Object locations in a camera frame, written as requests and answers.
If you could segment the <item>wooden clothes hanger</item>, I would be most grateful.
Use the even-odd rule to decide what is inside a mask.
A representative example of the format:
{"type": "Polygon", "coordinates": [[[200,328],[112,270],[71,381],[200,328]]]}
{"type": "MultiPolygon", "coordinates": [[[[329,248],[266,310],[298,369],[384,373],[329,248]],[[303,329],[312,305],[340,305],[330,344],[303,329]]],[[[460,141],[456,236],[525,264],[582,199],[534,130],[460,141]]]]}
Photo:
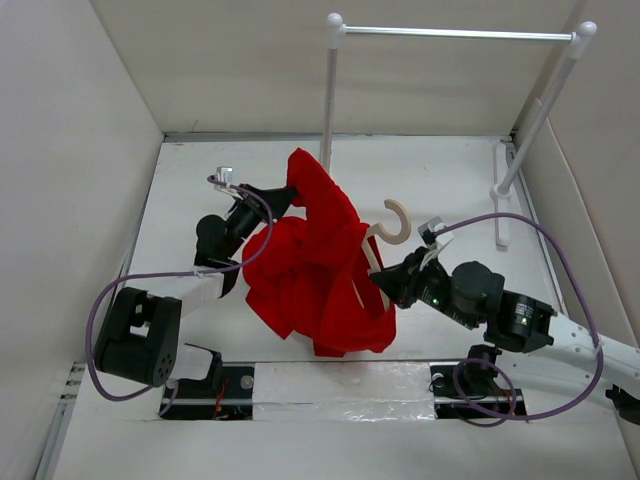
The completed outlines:
{"type": "Polygon", "coordinates": [[[397,215],[399,231],[391,233],[380,222],[369,225],[353,270],[352,284],[355,295],[360,306],[369,315],[377,315],[379,308],[382,308],[384,313],[390,309],[388,296],[379,287],[374,292],[374,285],[368,280],[370,273],[380,272],[383,266],[376,240],[380,239],[389,245],[400,245],[409,239],[412,228],[408,211],[397,200],[386,199],[384,207],[397,215]]]}

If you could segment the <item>red t shirt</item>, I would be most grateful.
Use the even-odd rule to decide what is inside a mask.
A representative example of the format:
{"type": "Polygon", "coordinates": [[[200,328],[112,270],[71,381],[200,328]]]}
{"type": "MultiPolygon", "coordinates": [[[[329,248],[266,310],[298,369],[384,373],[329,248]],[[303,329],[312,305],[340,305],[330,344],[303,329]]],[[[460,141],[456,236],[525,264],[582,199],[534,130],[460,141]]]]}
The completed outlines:
{"type": "Polygon", "coordinates": [[[368,278],[368,224],[306,150],[289,156],[287,184],[305,215],[285,216],[245,243],[247,304],[281,338],[309,337],[318,356],[383,352],[396,336],[396,312],[368,278]]]}

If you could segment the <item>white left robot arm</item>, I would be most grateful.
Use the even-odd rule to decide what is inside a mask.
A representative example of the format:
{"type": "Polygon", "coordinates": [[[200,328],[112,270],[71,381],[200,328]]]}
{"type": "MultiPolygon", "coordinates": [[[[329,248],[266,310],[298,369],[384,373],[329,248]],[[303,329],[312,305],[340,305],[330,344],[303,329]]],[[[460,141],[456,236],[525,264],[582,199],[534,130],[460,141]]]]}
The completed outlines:
{"type": "Polygon", "coordinates": [[[296,197],[293,187],[261,190],[213,180],[234,199],[226,217],[207,215],[196,225],[194,266],[188,271],[133,274],[113,281],[96,300],[122,285],[98,337],[89,320],[85,344],[98,372],[147,388],[170,379],[178,361],[181,320],[230,293],[240,270],[254,263],[296,197]]]}

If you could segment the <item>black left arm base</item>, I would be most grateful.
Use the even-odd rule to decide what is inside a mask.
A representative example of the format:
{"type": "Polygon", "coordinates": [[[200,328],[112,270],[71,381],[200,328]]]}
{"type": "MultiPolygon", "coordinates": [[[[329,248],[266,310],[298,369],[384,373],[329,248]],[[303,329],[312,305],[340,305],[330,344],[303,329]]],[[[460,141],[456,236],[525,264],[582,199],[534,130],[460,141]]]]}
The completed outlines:
{"type": "Polygon", "coordinates": [[[165,385],[163,420],[244,421],[253,418],[253,363],[226,363],[214,350],[187,344],[165,385]]]}

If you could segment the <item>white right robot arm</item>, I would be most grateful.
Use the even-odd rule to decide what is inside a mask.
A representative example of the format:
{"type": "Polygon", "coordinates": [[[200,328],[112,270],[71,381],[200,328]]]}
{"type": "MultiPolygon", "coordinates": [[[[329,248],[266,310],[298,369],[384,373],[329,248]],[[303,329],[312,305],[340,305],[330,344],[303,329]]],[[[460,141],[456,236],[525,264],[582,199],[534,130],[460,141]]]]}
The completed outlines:
{"type": "Polygon", "coordinates": [[[465,262],[447,272],[435,254],[419,248],[402,263],[369,278],[401,309],[422,302],[469,330],[486,328],[484,344],[473,346],[452,374],[465,408],[489,412],[473,405],[463,388],[484,393],[494,386],[501,373],[495,358],[508,351],[538,354],[589,375],[588,385],[576,398],[537,414],[538,419],[574,408],[604,383],[605,396],[619,416],[632,424],[639,422],[638,349],[599,336],[593,328],[584,329],[542,301],[506,290],[504,277],[480,262],[465,262]]]}

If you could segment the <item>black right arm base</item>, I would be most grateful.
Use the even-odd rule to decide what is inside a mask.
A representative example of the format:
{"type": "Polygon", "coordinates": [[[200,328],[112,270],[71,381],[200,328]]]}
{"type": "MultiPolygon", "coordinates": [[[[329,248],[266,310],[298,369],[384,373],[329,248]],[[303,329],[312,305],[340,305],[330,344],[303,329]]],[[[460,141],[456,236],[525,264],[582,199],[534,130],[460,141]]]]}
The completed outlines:
{"type": "Polygon", "coordinates": [[[461,359],[441,360],[429,364],[431,380],[429,391],[434,397],[437,420],[462,420],[475,426],[497,426],[501,418],[493,418],[477,411],[461,397],[455,388],[454,373],[458,370],[458,384],[472,402],[494,413],[526,416],[522,390],[510,389],[504,378],[492,367],[483,363],[464,363],[461,359]]]}

